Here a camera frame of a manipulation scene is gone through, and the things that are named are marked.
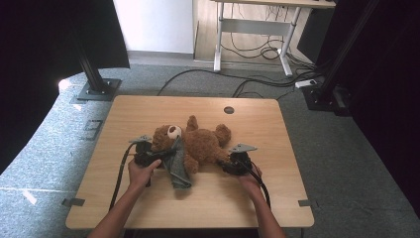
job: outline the power strip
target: power strip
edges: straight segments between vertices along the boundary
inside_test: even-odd
[[[304,86],[314,86],[317,84],[317,81],[314,79],[304,80],[304,81],[298,81],[295,83],[296,88],[304,87]]]

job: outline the teddy bear head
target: teddy bear head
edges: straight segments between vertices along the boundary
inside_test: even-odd
[[[181,134],[181,129],[178,126],[164,125],[156,128],[151,150],[158,152],[170,149],[175,139]]]

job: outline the desk leg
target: desk leg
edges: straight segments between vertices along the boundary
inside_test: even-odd
[[[225,4],[223,2],[220,3],[220,13],[219,13],[219,26],[217,29],[217,45],[216,45],[216,53],[214,54],[214,71],[220,71],[220,64],[221,64],[221,56],[222,56],[222,23],[223,23],[223,10]]]
[[[279,54],[279,57],[280,57],[280,60],[281,60],[281,64],[283,64],[284,73],[288,77],[292,76],[292,72],[291,72],[290,65],[288,64],[288,61],[287,61],[287,58],[286,58],[286,53],[287,53],[287,49],[290,45],[290,41],[291,41],[291,37],[293,36],[294,29],[296,28],[296,23],[297,23],[297,19],[299,18],[299,14],[300,14],[300,7],[296,7],[296,10],[295,10],[294,16],[293,16],[293,20],[290,23],[290,27],[289,27],[289,30],[287,32],[287,36],[284,40],[283,47],[281,48],[281,50],[278,50],[278,54]]]

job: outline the forearm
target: forearm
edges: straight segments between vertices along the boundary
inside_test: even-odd
[[[272,214],[268,204],[266,203],[262,192],[260,190],[254,189],[249,192],[249,195],[256,209],[260,235],[262,238],[286,237],[274,215]]]
[[[88,237],[118,237],[142,192],[143,190],[138,188],[127,189]]]

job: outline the white desk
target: white desk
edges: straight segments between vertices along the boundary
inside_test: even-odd
[[[258,34],[271,36],[285,36],[284,44],[281,49],[278,49],[278,54],[281,64],[284,68],[286,76],[292,76],[290,65],[286,58],[287,49],[290,45],[291,37],[293,36],[296,27],[297,19],[299,18],[300,9],[307,8],[334,8],[334,2],[327,2],[325,0],[212,0],[220,3],[219,25],[217,31],[217,45],[214,56],[214,70],[220,71],[221,64],[221,41],[222,32],[229,33],[243,33],[243,34]],[[294,16],[291,22],[269,22],[269,21],[251,21],[242,19],[227,19],[223,18],[225,3],[241,3],[241,4],[256,4],[256,5],[274,5],[296,7]]]

